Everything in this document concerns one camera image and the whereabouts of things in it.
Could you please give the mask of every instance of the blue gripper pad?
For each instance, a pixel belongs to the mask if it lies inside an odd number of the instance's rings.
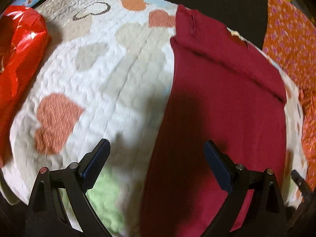
[[[79,162],[80,169],[78,171],[81,177],[81,189],[83,193],[92,189],[97,178],[110,155],[110,142],[107,139],[101,139],[92,152],[87,153]]]
[[[230,194],[233,191],[232,175],[231,171],[228,169],[229,165],[226,165],[223,159],[230,161],[231,159],[226,154],[223,154],[213,141],[207,141],[203,150],[205,159],[215,175],[219,186],[223,191]]]

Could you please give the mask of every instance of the heart outline print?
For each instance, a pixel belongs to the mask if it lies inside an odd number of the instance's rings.
[[[82,17],[80,17],[80,18],[77,18],[78,13],[80,13],[81,11],[85,10],[86,8],[88,8],[88,7],[92,6],[92,5],[94,5],[95,3],[106,4],[107,8],[106,8],[104,11],[101,11],[101,12],[99,12],[99,13],[92,13],[92,12],[90,12],[90,13],[87,14],[87,15],[84,15],[84,16],[82,16]],[[75,21],[75,20],[81,20],[81,19],[84,19],[85,17],[87,17],[87,16],[89,16],[89,15],[94,15],[94,16],[96,16],[96,15],[102,15],[102,14],[104,14],[104,13],[107,13],[110,9],[111,9],[111,5],[109,5],[109,4],[106,3],[106,2],[94,2],[93,4],[90,4],[89,6],[87,6],[87,7],[83,8],[82,10],[78,11],[78,12],[72,17],[72,20],[73,20],[73,21]]]

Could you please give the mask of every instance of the orange floral fabric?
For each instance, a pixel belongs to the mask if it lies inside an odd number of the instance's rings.
[[[268,24],[263,52],[292,78],[300,89],[304,112],[302,145],[308,160],[307,182],[316,186],[316,28],[285,0],[268,0]]]

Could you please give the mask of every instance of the light blue patch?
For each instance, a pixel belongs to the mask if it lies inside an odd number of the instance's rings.
[[[145,3],[149,4],[155,4],[158,7],[170,9],[173,7],[173,4],[171,2],[165,1],[165,0],[144,0]]]

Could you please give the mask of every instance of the red plastic bag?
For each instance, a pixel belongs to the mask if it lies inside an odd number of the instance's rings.
[[[9,6],[0,19],[0,168],[14,108],[34,75],[50,36],[44,18],[32,8]]]

